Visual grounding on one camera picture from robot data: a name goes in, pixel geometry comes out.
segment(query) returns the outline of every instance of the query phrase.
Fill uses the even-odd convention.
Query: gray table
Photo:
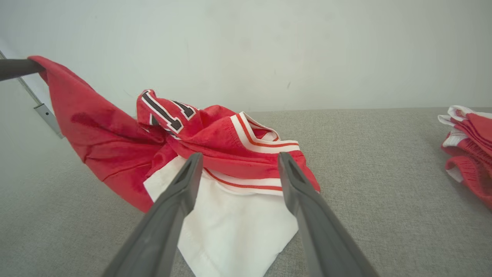
[[[444,170],[449,127],[437,115],[446,111],[250,115],[299,141],[321,195],[381,276],[491,276],[492,213]],[[15,180],[23,193],[0,196],[0,275],[96,276],[142,214],[92,177],[66,142],[47,160],[33,169],[35,184]],[[307,274],[296,235],[266,276]],[[179,252],[173,276],[193,276]]]

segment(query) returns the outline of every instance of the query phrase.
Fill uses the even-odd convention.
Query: white fabric
[[[454,127],[455,126],[455,124],[453,122],[451,122],[451,116],[449,116],[449,115],[438,115],[437,116],[437,119],[442,124],[449,125],[451,127]]]
[[[248,120],[249,122],[249,125],[251,126],[252,129],[265,129],[265,130],[269,130],[271,132],[273,132],[273,139],[271,141],[273,141],[274,139],[277,139],[277,140],[280,140],[280,135],[272,128],[269,128],[265,125],[262,125],[260,123],[258,123],[256,120],[252,119],[249,115],[247,115],[245,112],[243,112],[244,114],[244,117]]]
[[[280,182],[280,178],[265,178],[265,179],[239,179],[235,177],[231,177],[225,174],[222,174],[217,171],[209,170],[209,172],[213,175],[208,174],[208,172],[204,171],[202,174],[206,175],[209,177],[209,179],[216,180],[216,178],[219,178],[221,180],[224,180],[226,182],[234,183],[234,184],[239,184],[239,185],[254,185],[258,187],[264,187],[264,186],[269,186],[269,187],[282,187],[282,183]],[[239,187],[234,187],[230,186],[221,182],[217,182],[219,185],[223,186],[226,188],[229,192],[233,192],[234,194],[241,194],[241,195],[250,195],[254,193],[260,193],[260,194],[271,194],[271,195],[278,195],[283,197],[283,193],[281,190],[271,190],[271,189],[254,189],[254,188],[239,188]]]
[[[262,140],[268,140],[268,141],[274,141],[275,139],[278,140],[278,136],[275,135],[273,132],[266,133],[262,138]]]
[[[253,133],[251,125],[247,123],[248,119],[252,120],[244,112],[231,116],[232,124],[246,149],[253,152],[269,154],[300,150],[299,143],[295,140],[268,141],[257,138]],[[244,124],[246,130],[243,129],[241,122]]]
[[[450,106],[449,109],[448,109],[448,114],[458,120],[458,121],[463,121],[464,119],[466,119],[466,114],[467,113],[474,113],[476,115],[480,115],[480,116],[483,116],[483,117],[486,117],[486,118],[490,118],[492,119],[492,113],[487,113],[487,112],[479,112],[479,111],[474,111],[470,108],[467,108],[467,107],[463,107],[463,106],[458,106],[458,105],[454,105],[454,106]]]
[[[453,128],[449,133],[449,137],[442,143],[443,147],[458,146],[463,139],[467,139],[468,136],[460,130]]]
[[[461,174],[461,171],[458,167],[453,167],[449,170],[446,170],[446,172],[451,176],[454,180],[457,182],[461,183],[463,182],[463,175]]]
[[[185,161],[178,156],[144,182],[154,202]],[[197,277],[262,277],[297,230],[283,196],[238,195],[203,171],[178,249]]]

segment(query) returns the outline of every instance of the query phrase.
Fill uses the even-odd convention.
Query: white wall
[[[490,0],[2,0],[0,38],[136,96],[239,110],[492,106]]]

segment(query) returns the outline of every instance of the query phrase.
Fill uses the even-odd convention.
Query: folded red clothing
[[[492,114],[461,106],[451,106],[449,115],[439,116],[439,121],[453,126],[442,144],[442,149],[453,156],[446,162],[446,171],[489,208],[492,208],[491,118]]]
[[[204,174],[225,189],[271,195],[282,195],[277,155],[289,152],[319,191],[299,144],[280,140],[243,112],[218,105],[198,109],[145,90],[135,120],[66,67],[39,56],[29,59],[46,69],[40,75],[75,152],[101,181],[144,212],[153,204],[144,181],[176,157],[195,152],[204,154]]]

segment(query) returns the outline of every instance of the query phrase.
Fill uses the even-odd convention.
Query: white trim
[[[157,106],[159,106],[165,113],[167,113],[169,115],[169,117],[171,117],[172,119],[174,120],[178,120],[179,123],[181,124],[181,127],[178,129],[178,130],[174,130],[171,126],[171,122],[169,120],[167,120],[162,114],[160,114],[160,112],[158,112],[156,109],[154,109],[154,107],[152,107],[152,105],[150,105],[150,103],[147,103],[147,101],[145,100],[145,98],[141,97],[142,99],[142,102],[144,102],[153,112],[155,112],[156,114],[158,114],[160,116],[160,118],[162,118],[164,121],[167,122],[167,126],[170,127],[170,129],[173,129],[177,134],[183,129],[184,125],[183,123],[181,122],[181,120],[177,117],[173,117],[167,110],[166,108],[164,108],[163,106],[161,106],[161,104],[159,104],[159,102],[157,102],[154,98],[152,98],[152,95],[150,95],[150,90],[146,90],[144,92],[144,94],[147,94],[147,96],[149,97],[149,99],[154,102],[154,104],[156,104]]]
[[[449,125],[451,127],[454,127],[456,125],[453,122],[451,122],[451,116],[449,116],[449,115],[438,115],[437,116],[437,119],[442,124]]]
[[[468,136],[462,131],[453,129],[449,137],[442,143],[442,147],[458,146],[458,143],[467,138]]]
[[[446,172],[449,174],[449,176],[451,176],[454,180],[458,181],[458,182],[463,182],[464,178],[463,178],[463,175],[461,174],[461,171],[460,169],[455,166],[451,169],[446,169]]]
[[[144,181],[144,187],[153,202],[166,190],[185,162],[185,158],[177,156]]]
[[[176,105],[176,107],[178,107],[181,111],[181,114],[187,119],[187,120],[190,120],[193,116],[196,115],[196,110],[193,109],[193,107],[191,107],[190,105],[186,105],[184,103],[181,103],[181,102],[178,102],[178,101],[173,101],[173,100],[169,100],[171,101],[174,105]],[[180,103],[181,105],[184,105],[184,106],[187,106],[188,108],[192,109],[193,110],[193,114],[191,116],[187,116],[186,113],[184,112],[185,110],[183,110],[183,108],[181,106],[179,106],[178,104],[176,104],[176,102]]]
[[[482,117],[485,117],[485,118],[492,119],[492,113],[474,111],[474,110],[472,110],[470,108],[459,106],[459,105],[450,106],[449,109],[448,109],[448,114],[451,117],[453,117],[454,119],[456,119],[456,120],[458,120],[460,122],[463,121],[466,118],[463,118],[463,117],[458,116],[456,114],[456,111],[458,111],[458,110],[461,112],[461,114],[463,114],[463,116],[466,116],[469,113],[473,113],[473,114],[476,114],[476,115],[479,115],[479,116],[482,116]]]
[[[245,112],[243,112],[243,114],[245,115],[245,117],[248,119],[248,121],[251,121],[252,123],[258,125],[258,126],[254,126],[252,124],[249,124],[251,126],[252,129],[265,129],[265,130],[269,130],[269,131],[272,131],[275,133],[275,135],[277,136],[278,140],[280,140],[280,135],[272,128],[268,128],[266,127],[265,125],[262,125],[260,123],[258,123],[257,121],[255,121],[254,119],[252,119],[249,115],[247,115]]]
[[[295,140],[278,140],[278,141],[268,141],[268,140],[262,140],[257,138],[253,130],[251,129],[251,126],[247,122],[247,118],[245,117],[243,112],[240,112],[238,114],[241,119],[243,120],[245,126],[246,126],[246,131],[249,133],[249,137],[253,140],[253,142],[256,143],[262,143],[262,144],[268,144],[268,145],[279,145],[279,144],[285,144],[285,143],[296,143],[299,144]],[[295,150],[300,150],[299,145],[287,145],[287,146],[281,146],[281,147],[267,147],[267,146],[258,146],[251,144],[249,142],[246,133],[243,130],[243,127],[241,126],[241,123],[239,122],[239,119],[237,119],[236,115],[233,115],[230,117],[232,124],[234,126],[234,129],[236,129],[236,133],[238,134],[239,140],[243,144],[243,146],[253,152],[258,152],[258,153],[266,153],[266,154],[276,154],[280,152],[290,152],[290,151],[295,151]]]
[[[265,179],[240,179],[240,178],[235,178],[229,175],[222,174],[217,171],[210,170],[210,173],[212,173],[215,177],[222,179],[224,181],[238,184],[238,185],[252,185],[252,186],[274,186],[274,187],[282,187],[282,184],[280,182],[280,178],[265,178]],[[207,171],[203,170],[202,173],[202,178],[209,178],[211,180],[216,181],[218,184],[222,185],[224,188],[226,188],[228,191],[235,192],[236,194],[253,194],[253,193],[258,193],[258,194],[269,194],[269,195],[278,195],[278,196],[283,196],[283,192],[281,190],[271,190],[271,189],[256,189],[256,188],[240,188],[240,187],[235,187],[231,186],[225,183],[222,183],[218,180],[216,180],[213,176],[210,176]]]
[[[164,129],[165,131],[167,131],[167,132],[168,132],[168,135],[172,136],[174,139],[181,140],[181,139],[180,139],[177,135],[175,135],[175,134],[173,133],[173,131],[171,131],[171,130],[169,130],[169,129],[166,129],[166,128],[164,128],[164,127],[162,127],[160,124],[159,124],[159,127],[161,127],[162,129]]]
[[[274,135],[273,132],[268,132],[264,134],[264,136],[261,137],[262,140],[268,140],[268,141],[274,141],[275,139],[278,140],[278,137]]]

